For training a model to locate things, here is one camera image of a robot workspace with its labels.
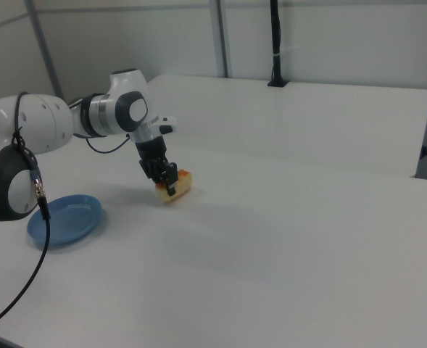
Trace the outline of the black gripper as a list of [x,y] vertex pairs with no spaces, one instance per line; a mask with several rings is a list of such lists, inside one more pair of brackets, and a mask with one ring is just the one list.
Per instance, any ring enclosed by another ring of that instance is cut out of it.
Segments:
[[167,148],[163,137],[158,136],[152,140],[137,143],[136,148],[140,156],[139,164],[147,178],[152,179],[157,188],[165,186],[168,196],[174,196],[178,168],[174,162],[167,161],[165,156]]

